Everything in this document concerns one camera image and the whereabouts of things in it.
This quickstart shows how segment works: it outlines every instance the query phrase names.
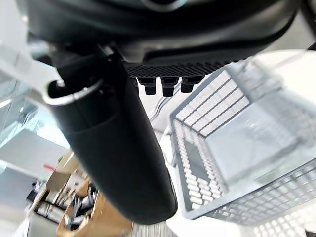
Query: metal grid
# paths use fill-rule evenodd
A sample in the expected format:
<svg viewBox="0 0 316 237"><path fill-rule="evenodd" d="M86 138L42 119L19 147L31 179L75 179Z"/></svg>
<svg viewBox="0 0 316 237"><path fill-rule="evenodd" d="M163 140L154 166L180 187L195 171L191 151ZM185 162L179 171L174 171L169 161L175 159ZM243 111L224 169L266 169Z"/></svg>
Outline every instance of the metal grid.
<svg viewBox="0 0 316 237"><path fill-rule="evenodd" d="M316 115L312 110L305 109L299 101L293 100L294 94L286 91L281 93L273 93L267 99L274 102L273 106L267 106L262 103L262 107L271 113L278 121L296 135L304 143L314 146L316 143Z"/></svg>
<svg viewBox="0 0 316 237"><path fill-rule="evenodd" d="M143 64L125 64L130 77L189 77L204 76L221 68L228 62L187 63L166 66L147 66Z"/></svg>
<svg viewBox="0 0 316 237"><path fill-rule="evenodd" d="M206 79L170 116L183 201L185 211L192 211L190 218L206 215L253 225L316 197L316 161L313 161L225 206L211 209L211 202L225 196L228 187L205 139L253 102L270 100L264 109L299 144L314 145L316 141L316 114L311 112L315 106L306 108L304 101L295 103L301 98L283 95L280 80L264 73L257 73L257 78L239 77L245 75L243 70L225 66ZM218 195L211 185L219 191ZM198 210L204 205L210 207L209 212L206 208Z"/></svg>
<svg viewBox="0 0 316 237"><path fill-rule="evenodd" d="M220 198L225 193L226 186L204 139L176 120L174 126L181 156L179 165L183 171L182 187L190 197L185 200L185 204L189 210L196 210L201 205ZM192 156L194 148L198 154Z"/></svg>
<svg viewBox="0 0 316 237"><path fill-rule="evenodd" d="M253 225L316 198L316 160L208 214Z"/></svg>
<svg viewBox="0 0 316 237"><path fill-rule="evenodd" d="M235 117L249 103L235 81L223 71L176 118L206 137Z"/></svg>

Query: wire mesh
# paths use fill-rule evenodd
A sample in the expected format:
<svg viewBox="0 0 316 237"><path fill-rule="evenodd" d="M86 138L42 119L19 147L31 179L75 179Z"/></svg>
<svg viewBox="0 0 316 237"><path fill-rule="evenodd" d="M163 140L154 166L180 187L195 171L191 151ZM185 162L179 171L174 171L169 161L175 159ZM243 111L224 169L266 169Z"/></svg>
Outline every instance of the wire mesh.
<svg viewBox="0 0 316 237"><path fill-rule="evenodd" d="M284 140L284 149L276 153L278 157L271 156L270 160L279 157L284 160L297 147L306 144L312 147L316 141L316 114L312 112L315 107L307 108L302 106L304 102L295 102L298 98L284 96L281 80L268 75L258 65L251 66L250 70L246 70L246 67L249 68L243 64L225 66L170 116L183 204L186 212L194 213L190 218L206 215L242 225L254 225L316 198L316 161L311 161L314 156L301 159L311 161L307 165L304 165L306 162L295 163L295 166L291 166L295 168L291 170L285 166L283 173L267 173L264 179L270 176L269 181L265 180L259 188L249 193L221 206L212 205L219 203L216 200L223 199L231 191L206 141L215 132L218 134L223 126L228 123L232 126L236 119L244 119L247 120L245 123L252 124L248 130L252 132L251 138L269 140L271 137L274 140L268 142L272 144L277 141L277 148ZM274 122L264 123L265 120L260 120L261 123L255 123L249 122L252 120L250 117L245 119L254 103ZM256 124L260 124L260 127L254 128Z"/></svg>
<svg viewBox="0 0 316 237"><path fill-rule="evenodd" d="M316 204L300 206L253 227L254 237L305 237L305 230L315 231Z"/></svg>

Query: black rubber part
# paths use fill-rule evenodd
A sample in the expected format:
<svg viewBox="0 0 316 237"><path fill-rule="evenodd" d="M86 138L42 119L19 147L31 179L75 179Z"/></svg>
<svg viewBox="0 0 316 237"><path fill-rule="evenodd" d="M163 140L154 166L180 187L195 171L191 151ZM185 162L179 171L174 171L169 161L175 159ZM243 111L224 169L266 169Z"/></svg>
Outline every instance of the black rubber part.
<svg viewBox="0 0 316 237"><path fill-rule="evenodd" d="M296 13L277 33L260 40L149 52L142 63L124 63L131 77L191 77L210 74L222 66L246 59L283 36Z"/></svg>
<svg viewBox="0 0 316 237"><path fill-rule="evenodd" d="M165 97L172 97L174 86L178 83L179 77L164 77L161 78L162 94Z"/></svg>
<svg viewBox="0 0 316 237"><path fill-rule="evenodd" d="M193 85L186 85L181 83L181 92L182 93L191 93L193 90Z"/></svg>
<svg viewBox="0 0 316 237"><path fill-rule="evenodd" d="M145 86L146 95L155 95L156 94L156 87L148 87Z"/></svg>
<svg viewBox="0 0 316 237"><path fill-rule="evenodd" d="M151 0L152 2L154 3L157 3L157 4L171 4L171 3L174 3L176 0Z"/></svg>
<svg viewBox="0 0 316 237"><path fill-rule="evenodd" d="M312 1L302 0L301 11L309 24L314 37L316 37L316 9L312 6Z"/></svg>
<svg viewBox="0 0 316 237"><path fill-rule="evenodd" d="M154 224L175 214L163 153L133 80L122 95L100 88L51 109L84 169L126 218Z"/></svg>
<svg viewBox="0 0 316 237"><path fill-rule="evenodd" d="M54 43L105 42L120 37L181 37L215 31L264 11L277 2L299 0L216 0L182 7L170 13L153 12L145 7L99 0L18 0L23 15L28 15L29 28L36 36ZM281 11L279 17L287 17ZM264 33L262 29L254 34Z"/></svg>

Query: white wall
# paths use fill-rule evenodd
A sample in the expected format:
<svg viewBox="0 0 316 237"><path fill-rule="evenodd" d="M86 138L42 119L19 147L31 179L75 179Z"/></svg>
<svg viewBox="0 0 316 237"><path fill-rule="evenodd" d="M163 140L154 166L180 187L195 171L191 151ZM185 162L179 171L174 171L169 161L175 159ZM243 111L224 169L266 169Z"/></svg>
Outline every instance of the white wall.
<svg viewBox="0 0 316 237"><path fill-rule="evenodd" d="M23 130L0 149L0 159L20 171L47 180L52 171L43 166L56 167L66 148Z"/></svg>
<svg viewBox="0 0 316 237"><path fill-rule="evenodd" d="M23 219L22 210L0 205L0 236L12 237Z"/></svg>
<svg viewBox="0 0 316 237"><path fill-rule="evenodd" d="M0 205L23 211L29 204L26 197L34 181L34 177L7 167L0 175Z"/></svg>

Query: mesh panel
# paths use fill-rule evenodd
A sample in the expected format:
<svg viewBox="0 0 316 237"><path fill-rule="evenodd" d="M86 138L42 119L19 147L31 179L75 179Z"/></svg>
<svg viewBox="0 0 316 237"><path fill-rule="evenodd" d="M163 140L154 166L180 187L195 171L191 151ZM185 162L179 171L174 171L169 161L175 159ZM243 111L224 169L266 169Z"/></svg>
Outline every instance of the mesh panel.
<svg viewBox="0 0 316 237"><path fill-rule="evenodd" d="M184 170L182 178L190 196L190 203L186 203L186 206L199 209L201 205L220 198L226 191L226 186L204 139L176 120L174 126L182 161L180 165Z"/></svg>
<svg viewBox="0 0 316 237"><path fill-rule="evenodd" d="M285 213L253 228L255 237L305 237L305 229L315 229L316 204Z"/></svg>
<svg viewBox="0 0 316 237"><path fill-rule="evenodd" d="M316 117L310 111L286 97L274 93L269 95L274 106L262 104L267 111L281 121L286 128L305 143L313 146L316 142Z"/></svg>
<svg viewBox="0 0 316 237"><path fill-rule="evenodd" d="M224 71L177 115L185 125L208 136L249 105L249 100Z"/></svg>
<svg viewBox="0 0 316 237"><path fill-rule="evenodd" d="M126 64L125 68L131 77L189 77L203 76L221 68L229 62L177 64L170 66L146 66Z"/></svg>
<svg viewBox="0 0 316 237"><path fill-rule="evenodd" d="M264 113L257 113L253 108L260 108ZM316 198L316 161L313 160L316 142L314 109L314 106L306 106L304 100L283 89L280 80L265 73L247 75L243 67L238 69L230 65L211 74L170 116L188 217L206 215L242 225L253 225ZM252 117L245 118L244 115L249 110L258 118L261 129L255 127L256 123ZM265 123L265 118L274 122ZM286 141L289 146L277 146L276 155L272 158L268 155L271 150L265 152L261 149L261 156L258 156L260 165L255 167L260 170L254 170L254 175L242 173L246 169L237 167L240 171L236 168L239 173L235 175L244 176L239 180L224 179L227 173L222 165L225 163L220 161L226 159L226 162L231 163L236 154L228 152L225 153L226 157L219 155L223 153L220 149L229 150L229 146L225 145L228 139L220 140L220 144L224 145L217 148L209 146L211 141L214 144L214 139L221 138L219 134L224 138L226 130L221 130L221 127L226 124L228 131L233 130L230 126L237 126L235 128L238 129L238 124L244 124L246 127L249 125L247 135L250 136L247 138L256 140L257 143L262 141L265 144L268 139L271 144L280 145L280 142ZM241 142L235 146L235 150L239 151ZM248 148L249 153L254 154L252 148ZM222 159L215 159L213 154ZM251 165L240 161L238 164L248 168ZM248 182L247 177L254 179ZM239 184L254 186L241 190Z"/></svg>
<svg viewBox="0 0 316 237"><path fill-rule="evenodd" d="M316 198L316 160L266 187L208 214L209 217L252 225Z"/></svg>

